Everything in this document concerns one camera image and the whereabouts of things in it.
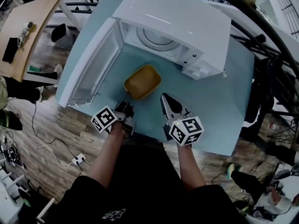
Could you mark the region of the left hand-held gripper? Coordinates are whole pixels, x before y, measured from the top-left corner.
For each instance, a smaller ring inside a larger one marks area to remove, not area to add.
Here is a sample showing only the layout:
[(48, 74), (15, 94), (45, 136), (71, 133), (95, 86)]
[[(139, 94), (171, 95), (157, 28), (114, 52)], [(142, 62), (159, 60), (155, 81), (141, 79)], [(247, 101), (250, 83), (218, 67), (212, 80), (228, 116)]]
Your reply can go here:
[(105, 106), (98, 113), (93, 115), (91, 123), (99, 133), (102, 133), (103, 131), (109, 133), (108, 128), (114, 122), (118, 121), (127, 132), (127, 136), (131, 136), (135, 129), (133, 116), (133, 106), (131, 106), (129, 102), (125, 104), (124, 97), (122, 97), (113, 110), (108, 106)]

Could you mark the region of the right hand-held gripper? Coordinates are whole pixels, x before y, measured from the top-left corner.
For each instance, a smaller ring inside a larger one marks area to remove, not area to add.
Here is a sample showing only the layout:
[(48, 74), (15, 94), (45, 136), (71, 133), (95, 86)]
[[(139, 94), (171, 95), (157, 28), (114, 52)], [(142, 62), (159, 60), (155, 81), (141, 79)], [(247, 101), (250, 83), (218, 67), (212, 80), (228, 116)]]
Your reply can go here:
[(199, 117), (183, 116), (188, 113), (187, 108), (183, 106), (181, 100), (171, 94), (162, 93), (160, 102), (164, 116), (172, 121), (171, 124), (166, 123), (164, 126), (167, 140), (174, 140), (181, 147), (197, 142), (204, 132)]

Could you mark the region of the yellow plastic bowl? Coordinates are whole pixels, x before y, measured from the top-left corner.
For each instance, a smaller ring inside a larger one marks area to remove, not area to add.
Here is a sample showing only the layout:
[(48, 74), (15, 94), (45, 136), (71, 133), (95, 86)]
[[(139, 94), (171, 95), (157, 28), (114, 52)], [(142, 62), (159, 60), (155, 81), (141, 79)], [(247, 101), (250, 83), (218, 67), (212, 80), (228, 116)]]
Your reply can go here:
[(126, 92), (134, 100), (142, 100), (150, 95), (161, 83), (159, 73), (152, 65), (144, 65), (124, 82)]

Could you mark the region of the white microwave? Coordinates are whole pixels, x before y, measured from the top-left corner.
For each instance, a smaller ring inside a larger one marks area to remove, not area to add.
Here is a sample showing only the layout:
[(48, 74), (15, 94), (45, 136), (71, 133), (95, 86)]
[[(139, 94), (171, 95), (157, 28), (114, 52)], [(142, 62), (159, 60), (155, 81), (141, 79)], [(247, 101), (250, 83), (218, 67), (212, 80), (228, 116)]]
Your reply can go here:
[(231, 19), (201, 0), (100, 0), (76, 39), (56, 98), (90, 105), (144, 63), (176, 63), (193, 79), (224, 71)]

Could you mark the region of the person's left forearm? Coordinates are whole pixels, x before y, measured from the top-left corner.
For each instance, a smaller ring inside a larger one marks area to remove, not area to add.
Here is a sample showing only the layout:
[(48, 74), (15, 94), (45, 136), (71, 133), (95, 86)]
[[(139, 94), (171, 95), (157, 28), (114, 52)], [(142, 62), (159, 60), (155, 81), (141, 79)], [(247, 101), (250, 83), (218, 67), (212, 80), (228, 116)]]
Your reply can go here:
[(114, 122), (98, 157), (87, 173), (88, 177), (99, 182), (105, 189), (108, 189), (111, 182), (116, 160), (125, 136), (126, 131), (123, 129), (122, 123), (119, 121)]

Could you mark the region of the person's right forearm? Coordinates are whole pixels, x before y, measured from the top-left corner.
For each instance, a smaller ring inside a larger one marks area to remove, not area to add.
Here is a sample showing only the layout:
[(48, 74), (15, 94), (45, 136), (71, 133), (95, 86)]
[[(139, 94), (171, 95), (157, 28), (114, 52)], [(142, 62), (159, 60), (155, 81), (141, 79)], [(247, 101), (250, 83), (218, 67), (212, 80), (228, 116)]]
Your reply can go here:
[(187, 190), (206, 185), (204, 176), (199, 169), (190, 145), (177, 145), (180, 177)]

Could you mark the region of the person's black shirt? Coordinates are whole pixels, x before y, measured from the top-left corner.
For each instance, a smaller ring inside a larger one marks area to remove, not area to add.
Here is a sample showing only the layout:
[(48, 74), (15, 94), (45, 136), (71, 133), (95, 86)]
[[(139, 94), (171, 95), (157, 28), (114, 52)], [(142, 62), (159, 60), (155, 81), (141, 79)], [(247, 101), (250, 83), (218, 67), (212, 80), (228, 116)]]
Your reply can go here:
[(166, 152), (121, 146), (108, 188), (79, 176), (45, 224), (248, 224), (218, 185), (186, 190)]

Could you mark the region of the green plastic item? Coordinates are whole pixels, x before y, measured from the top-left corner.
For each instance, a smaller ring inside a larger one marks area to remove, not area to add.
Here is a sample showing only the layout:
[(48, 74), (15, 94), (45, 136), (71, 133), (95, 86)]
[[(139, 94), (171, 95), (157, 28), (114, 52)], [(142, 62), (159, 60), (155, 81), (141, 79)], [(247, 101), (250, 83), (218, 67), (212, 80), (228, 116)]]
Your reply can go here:
[(45, 73), (45, 71), (43, 69), (32, 66), (32, 65), (29, 66), (28, 72)]

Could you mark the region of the grey waste bin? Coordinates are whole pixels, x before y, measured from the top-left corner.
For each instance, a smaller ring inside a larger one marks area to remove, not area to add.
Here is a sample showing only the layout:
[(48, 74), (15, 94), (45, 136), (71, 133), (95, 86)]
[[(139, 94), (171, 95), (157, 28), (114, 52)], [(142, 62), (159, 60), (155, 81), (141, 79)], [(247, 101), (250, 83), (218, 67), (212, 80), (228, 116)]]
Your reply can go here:
[(51, 40), (56, 45), (66, 48), (73, 45), (74, 35), (66, 26), (66, 24), (63, 23), (58, 27), (54, 28), (54, 30), (51, 33)]

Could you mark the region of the black and green office chair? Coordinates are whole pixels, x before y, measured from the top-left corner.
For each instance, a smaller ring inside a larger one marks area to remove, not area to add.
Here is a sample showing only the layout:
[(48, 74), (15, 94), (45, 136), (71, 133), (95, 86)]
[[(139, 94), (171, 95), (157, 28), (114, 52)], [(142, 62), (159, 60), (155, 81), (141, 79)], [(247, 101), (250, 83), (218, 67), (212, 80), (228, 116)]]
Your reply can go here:
[(20, 119), (11, 111), (0, 111), (0, 125), (17, 131), (22, 130), (22, 123)]

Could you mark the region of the black white patterned object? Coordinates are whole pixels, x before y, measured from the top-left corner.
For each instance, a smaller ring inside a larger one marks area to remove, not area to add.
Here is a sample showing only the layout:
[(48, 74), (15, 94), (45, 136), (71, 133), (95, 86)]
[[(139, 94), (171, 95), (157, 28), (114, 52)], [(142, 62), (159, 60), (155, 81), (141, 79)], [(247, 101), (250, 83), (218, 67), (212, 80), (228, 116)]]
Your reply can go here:
[(9, 147), (4, 150), (4, 156), (6, 160), (13, 165), (14, 168), (20, 167), (25, 169), (26, 164), (20, 158), (19, 153), (15, 147)]

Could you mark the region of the wooden desk white legs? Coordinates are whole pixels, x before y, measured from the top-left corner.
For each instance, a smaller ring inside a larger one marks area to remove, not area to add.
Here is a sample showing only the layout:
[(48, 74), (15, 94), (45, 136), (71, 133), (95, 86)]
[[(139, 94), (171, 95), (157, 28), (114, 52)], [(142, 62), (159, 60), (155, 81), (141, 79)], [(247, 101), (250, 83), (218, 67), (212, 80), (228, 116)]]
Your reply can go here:
[[(42, 77), (37, 74), (28, 74), (29, 60), (34, 53), (36, 45), (43, 33), (49, 19), (57, 8), (60, 8), (70, 22), (77, 28), (82, 25), (67, 7), (63, 0), (35, 0), (14, 8), (9, 14), (2, 30), (0, 31), (0, 75), (12, 77), (22, 82), (23, 80), (58, 84), (58, 79)], [(18, 37), (24, 29), (24, 24), (32, 22), (36, 28), (27, 36), (24, 45), (19, 48), (11, 63), (2, 60), (10, 38)]]

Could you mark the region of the black flat pouch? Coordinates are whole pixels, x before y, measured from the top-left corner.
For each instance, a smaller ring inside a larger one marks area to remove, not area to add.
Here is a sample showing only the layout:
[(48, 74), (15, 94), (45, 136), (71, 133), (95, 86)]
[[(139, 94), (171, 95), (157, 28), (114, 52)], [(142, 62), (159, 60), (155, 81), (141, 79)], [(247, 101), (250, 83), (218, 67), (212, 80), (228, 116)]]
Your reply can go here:
[(2, 61), (11, 64), (17, 50), (18, 50), (18, 38), (9, 38)]

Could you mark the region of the white wooden rack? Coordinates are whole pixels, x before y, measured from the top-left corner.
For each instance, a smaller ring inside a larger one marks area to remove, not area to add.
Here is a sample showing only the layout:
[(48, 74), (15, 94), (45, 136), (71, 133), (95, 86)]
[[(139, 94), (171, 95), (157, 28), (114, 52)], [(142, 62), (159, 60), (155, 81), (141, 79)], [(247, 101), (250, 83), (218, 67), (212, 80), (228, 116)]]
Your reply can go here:
[(55, 206), (55, 198), (42, 196), (40, 189), (26, 189), (19, 184), (23, 176), (0, 167), (0, 224), (44, 224)]

